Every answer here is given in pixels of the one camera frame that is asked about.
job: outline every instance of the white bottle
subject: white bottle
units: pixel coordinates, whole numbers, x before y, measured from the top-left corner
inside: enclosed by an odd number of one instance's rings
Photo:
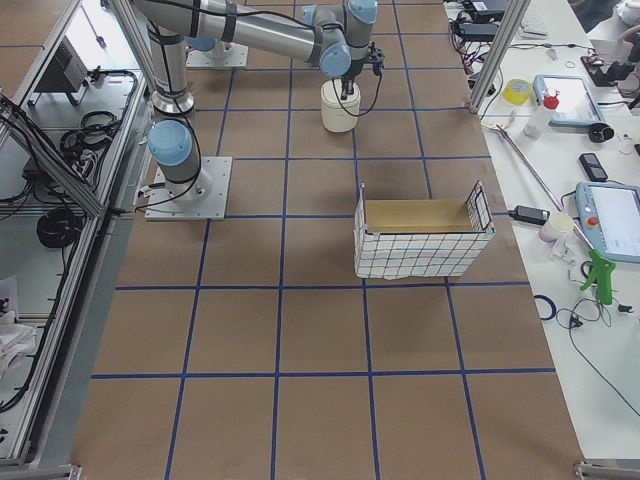
[[[558,92],[554,92],[553,95],[549,92],[545,92],[542,105],[538,107],[538,110],[536,110],[524,126],[523,133],[527,137],[537,140],[540,135],[542,135],[542,132],[544,132],[549,126],[549,122],[551,121],[551,118],[556,112],[556,108],[558,108],[559,104]]]

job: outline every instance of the tablet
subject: tablet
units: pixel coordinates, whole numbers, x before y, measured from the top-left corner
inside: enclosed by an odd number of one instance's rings
[[[576,203],[580,226],[602,255],[640,263],[640,187],[581,182]]]
[[[558,92],[560,105],[551,119],[551,125],[566,127],[586,127],[603,122],[604,116],[582,77],[562,75],[536,75],[533,90],[542,103],[544,92]]]

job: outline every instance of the brown paper floor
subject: brown paper floor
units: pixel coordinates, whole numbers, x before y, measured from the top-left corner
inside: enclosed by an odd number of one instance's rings
[[[301,62],[252,50],[246,71],[190,72],[203,154],[234,157],[229,216],[136,218],[71,458],[84,478],[573,478],[443,7],[383,3],[375,31],[387,70],[352,133],[323,129],[326,79]],[[367,105],[375,78],[358,81]],[[354,276],[360,182],[369,198],[464,198],[476,179],[498,233],[463,277]]]

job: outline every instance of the keyboard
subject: keyboard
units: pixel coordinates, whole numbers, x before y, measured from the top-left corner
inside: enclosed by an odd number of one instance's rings
[[[520,38],[524,39],[542,39],[549,35],[546,25],[536,11],[534,0],[531,0],[529,8],[520,22],[519,31]]]

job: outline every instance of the cardboard box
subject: cardboard box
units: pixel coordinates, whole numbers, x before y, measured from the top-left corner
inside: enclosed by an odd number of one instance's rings
[[[355,269],[361,278],[462,275],[495,227],[482,183],[466,200],[366,200],[355,215]]]

